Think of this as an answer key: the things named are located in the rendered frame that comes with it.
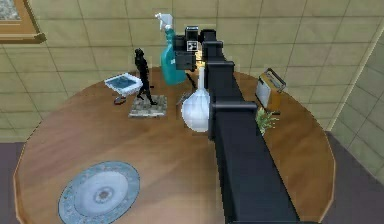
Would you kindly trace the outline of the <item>blue patterned round plate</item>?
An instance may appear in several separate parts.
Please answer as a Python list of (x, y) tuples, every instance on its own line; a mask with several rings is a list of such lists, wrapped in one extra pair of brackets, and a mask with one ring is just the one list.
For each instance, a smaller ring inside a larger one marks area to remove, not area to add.
[(135, 203), (140, 175), (129, 163), (105, 161), (81, 171), (58, 200), (63, 224), (112, 224)]

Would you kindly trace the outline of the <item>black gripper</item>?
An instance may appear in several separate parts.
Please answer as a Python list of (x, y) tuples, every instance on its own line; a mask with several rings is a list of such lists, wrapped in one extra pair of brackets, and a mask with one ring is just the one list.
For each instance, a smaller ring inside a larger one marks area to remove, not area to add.
[[(175, 53), (175, 64), (178, 70), (194, 71), (196, 66), (197, 41), (188, 40), (184, 35), (176, 35), (173, 38), (173, 50)], [(197, 84), (192, 78), (193, 72), (186, 71), (185, 74), (192, 85), (192, 90), (197, 89)], [(193, 94), (192, 91), (184, 92), (176, 105), (182, 105), (183, 102)]]

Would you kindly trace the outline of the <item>small green plant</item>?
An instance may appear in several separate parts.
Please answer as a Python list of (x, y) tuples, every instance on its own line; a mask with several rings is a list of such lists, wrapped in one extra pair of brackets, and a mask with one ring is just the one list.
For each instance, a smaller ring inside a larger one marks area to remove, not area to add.
[(262, 135), (267, 129), (274, 128), (278, 118), (273, 116), (272, 112), (267, 112), (264, 108), (260, 108), (256, 113), (256, 123)]

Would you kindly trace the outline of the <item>black statue on stone base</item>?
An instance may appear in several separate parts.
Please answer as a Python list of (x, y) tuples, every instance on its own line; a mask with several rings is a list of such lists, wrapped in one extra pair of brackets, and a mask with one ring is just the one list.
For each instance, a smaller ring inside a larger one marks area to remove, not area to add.
[(142, 86), (132, 103), (129, 117), (158, 117), (165, 116), (167, 98), (164, 95), (151, 95), (152, 86), (149, 83), (149, 68), (141, 48), (135, 50), (135, 65), (139, 72)]

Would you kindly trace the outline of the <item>teal spray bottle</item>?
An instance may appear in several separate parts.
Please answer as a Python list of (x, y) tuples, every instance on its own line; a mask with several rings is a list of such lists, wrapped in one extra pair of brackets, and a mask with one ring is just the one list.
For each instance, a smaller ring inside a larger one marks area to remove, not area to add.
[(160, 65), (163, 78), (167, 85), (178, 85), (185, 81), (186, 75), (183, 70), (176, 68), (175, 53), (173, 49), (173, 16), (171, 14), (157, 13), (155, 17), (160, 21), (159, 29), (163, 30), (166, 38), (166, 48), (160, 55)]

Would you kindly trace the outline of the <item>white square box blue top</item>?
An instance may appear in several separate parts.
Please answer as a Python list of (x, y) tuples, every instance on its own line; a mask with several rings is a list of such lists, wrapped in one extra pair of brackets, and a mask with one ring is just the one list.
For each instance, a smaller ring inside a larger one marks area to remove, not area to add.
[(140, 78), (129, 73), (123, 73), (105, 79), (104, 84), (122, 96), (134, 94), (143, 86)]

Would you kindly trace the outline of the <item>round brown wooden table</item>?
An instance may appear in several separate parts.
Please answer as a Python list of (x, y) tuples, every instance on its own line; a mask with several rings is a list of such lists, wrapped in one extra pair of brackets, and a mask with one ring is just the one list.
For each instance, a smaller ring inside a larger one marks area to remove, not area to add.
[[(99, 82), (47, 116), (24, 145), (14, 173), (16, 216), (22, 224), (62, 224), (58, 200), (79, 172), (118, 160), (140, 175), (140, 193), (115, 224), (224, 224), (216, 150), (190, 130), (176, 103), (186, 83), (168, 86), (150, 72), (154, 94), (167, 98), (158, 118), (131, 118)], [(312, 114), (287, 93), (276, 126), (262, 135), (303, 221), (319, 222), (334, 198), (335, 159)]]

